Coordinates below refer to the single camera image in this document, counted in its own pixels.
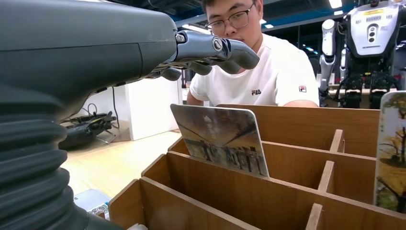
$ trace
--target wooden divider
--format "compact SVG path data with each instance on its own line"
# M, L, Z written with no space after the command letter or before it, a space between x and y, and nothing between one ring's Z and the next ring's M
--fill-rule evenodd
M149 230L259 230L149 178L141 178Z
M345 139L344 132L341 129L337 129L334 133L333 141L330 145L330 152L345 152Z
M109 217L110 221L123 229L135 224L146 224L139 180L133 180L110 200Z
M336 129L345 132L345 152L375 157L379 110L294 108L221 104L256 115L261 139L276 143L329 150Z
M267 141L262 146L270 177L317 189L326 162L332 161L333 194L372 204L375 158ZM169 151L189 154L182 138Z
M168 152L159 161L150 168L157 182L159 175L169 174L172 189L260 229L305 229L315 203L323 206L328 230L401 230L406 224L399 213L185 154Z
M323 206L313 204L309 220L307 221L306 230L322 230L322 209Z
M333 180L334 180L334 162L327 161L324 166L323 174L321 175L318 191L333 193Z

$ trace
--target man's arm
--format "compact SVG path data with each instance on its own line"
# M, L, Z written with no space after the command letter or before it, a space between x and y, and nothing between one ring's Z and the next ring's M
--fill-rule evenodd
M276 77L276 104L319 107L318 84L306 53L300 51L281 61L283 63Z
M203 102L209 100L206 90L206 76L195 74L189 87L187 104L203 106Z
M195 97L193 97L193 95L189 91L188 92L187 104L203 106L203 101L197 100Z
M318 108L319 106L312 102L312 101L308 101L308 100L297 100L297 101L293 101L293 102L289 102L287 104L284 105L284 107L313 107L313 108Z

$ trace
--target humanoid robot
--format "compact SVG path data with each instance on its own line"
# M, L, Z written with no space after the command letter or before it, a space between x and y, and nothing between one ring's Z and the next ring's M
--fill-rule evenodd
M397 82L393 78L396 39L406 23L406 8L400 1L369 0L351 10L343 22L326 20L322 24L323 44L320 56L320 106L328 95L330 75L336 63L335 33L345 35L346 47L341 51L341 82L332 98L344 108L359 108L364 77L370 78L370 108L379 109L381 97ZM345 89L344 97L339 91Z
M107 87L180 69L237 73L244 43L177 31L166 14L96 0L0 0L0 230L121 230L73 202L59 121Z

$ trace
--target white robot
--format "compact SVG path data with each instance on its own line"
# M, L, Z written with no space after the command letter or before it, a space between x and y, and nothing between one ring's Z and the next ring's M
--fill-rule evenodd
M406 7L400 0L370 0L351 10L342 22L326 20L322 24L323 45L320 56L320 106L333 99L344 108L359 108L364 76L371 77L370 108L379 109L381 97L397 88L393 78L393 58L400 26L406 23ZM328 95L331 72L336 64L336 32L345 35L341 51L341 82L334 97ZM345 88L344 97L339 90Z

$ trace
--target tree photo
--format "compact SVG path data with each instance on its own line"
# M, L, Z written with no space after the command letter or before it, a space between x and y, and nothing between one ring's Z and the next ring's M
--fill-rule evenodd
M406 93L397 92L387 96L389 98L381 110L375 204L406 213ZM386 113L387 109L396 109L397 116L395 111L391 115Z

